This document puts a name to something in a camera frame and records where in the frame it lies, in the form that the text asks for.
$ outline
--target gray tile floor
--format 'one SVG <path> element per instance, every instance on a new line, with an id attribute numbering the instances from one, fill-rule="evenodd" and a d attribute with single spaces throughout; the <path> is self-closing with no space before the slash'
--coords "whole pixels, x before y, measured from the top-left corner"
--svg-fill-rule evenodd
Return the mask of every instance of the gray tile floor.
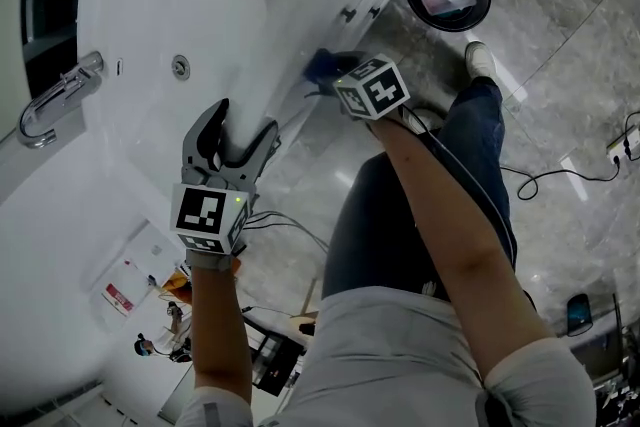
<path id="1" fill-rule="evenodd" d="M 613 173 L 605 148 L 626 114 L 640 110 L 640 0 L 493 0 L 485 21 L 464 34 L 429 29 L 405 0 L 393 0 L 361 48 L 395 59 L 414 98 L 446 111 L 468 80 L 462 56 L 475 39 L 498 60 L 503 163 L 530 172 L 572 165 L 589 176 Z M 265 176 L 259 207 L 277 207 L 328 240 L 350 182 L 379 151 L 361 125 L 323 100 Z M 518 278 L 556 330 L 564 329 L 567 299 L 580 292 L 590 295 L 596 314 L 611 309 L 616 293 L 623 320 L 637 318 L 640 162 L 624 163 L 607 184 L 545 178 L 529 202 L 516 197 L 519 177 L 504 179 L 520 248 Z M 322 274 L 323 255 L 292 228 L 270 230 L 250 235 L 242 301 L 298 313 L 311 280 Z M 277 314 L 256 317 L 286 325 Z"/>

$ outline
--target power strip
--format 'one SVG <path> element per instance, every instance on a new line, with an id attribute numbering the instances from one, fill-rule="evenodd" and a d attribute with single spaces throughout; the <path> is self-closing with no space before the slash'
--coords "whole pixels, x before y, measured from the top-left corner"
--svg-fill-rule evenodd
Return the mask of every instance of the power strip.
<path id="1" fill-rule="evenodd" d="M 640 129 L 637 125 L 631 127 L 627 131 L 626 138 L 629 140 L 629 149 L 631 151 L 640 146 Z M 612 164 L 615 164 L 615 157 L 618 157 L 620 159 L 620 162 L 628 160 L 627 154 L 624 151 L 624 140 L 625 134 L 622 134 L 620 137 L 618 137 L 618 139 L 607 146 L 607 157 L 609 157 L 609 160 Z"/>

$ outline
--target sneaker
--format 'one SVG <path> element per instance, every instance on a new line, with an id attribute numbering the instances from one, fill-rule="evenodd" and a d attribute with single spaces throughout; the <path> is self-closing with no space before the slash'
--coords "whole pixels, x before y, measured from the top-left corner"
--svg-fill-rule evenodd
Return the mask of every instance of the sneaker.
<path id="1" fill-rule="evenodd" d="M 493 60 L 489 47 L 481 41 L 474 41 L 467 45 L 465 60 L 471 80 L 476 77 L 489 77 L 494 82 L 498 80 L 496 62 Z"/>
<path id="2" fill-rule="evenodd" d="M 423 109 L 414 109 L 413 112 L 416 113 L 416 116 L 420 118 L 420 121 L 422 121 L 422 123 L 420 123 L 420 121 L 418 121 L 406 109 L 402 110 L 402 113 L 403 113 L 402 117 L 403 117 L 404 123 L 418 135 L 424 134 L 423 125 L 427 127 L 427 130 L 429 130 L 429 132 L 438 130 L 439 128 L 442 128 L 442 126 L 444 125 L 444 120 L 442 119 L 442 117 L 438 113 L 432 110 L 423 108 Z"/>

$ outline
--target cabinet handle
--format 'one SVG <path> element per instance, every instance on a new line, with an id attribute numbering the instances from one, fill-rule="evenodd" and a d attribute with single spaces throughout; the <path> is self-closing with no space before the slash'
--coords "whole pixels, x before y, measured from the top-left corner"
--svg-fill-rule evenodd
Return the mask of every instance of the cabinet handle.
<path id="1" fill-rule="evenodd" d="M 347 23 L 353 20 L 353 17 L 356 16 L 357 13 L 357 10 L 352 9 L 351 11 L 349 11 L 346 7 L 342 8 L 342 11 L 340 11 L 340 14 L 344 16 L 345 22 Z"/>

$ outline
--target blue jeans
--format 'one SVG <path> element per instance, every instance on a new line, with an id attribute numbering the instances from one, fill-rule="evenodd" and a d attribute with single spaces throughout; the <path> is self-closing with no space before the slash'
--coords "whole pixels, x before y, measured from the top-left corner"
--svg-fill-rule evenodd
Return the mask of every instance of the blue jeans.
<path id="1" fill-rule="evenodd" d="M 504 140 L 501 104 L 496 84 L 479 77 L 458 95 L 437 134 L 486 191 L 495 208 L 428 134 L 420 138 L 482 209 L 515 269 L 517 247 L 509 222 L 509 195 L 500 172 Z M 398 177 L 383 153 L 362 166 L 342 208 L 331 238 L 322 297 L 369 286 L 421 293 L 429 282 L 436 283 L 435 297 L 448 299 Z"/>

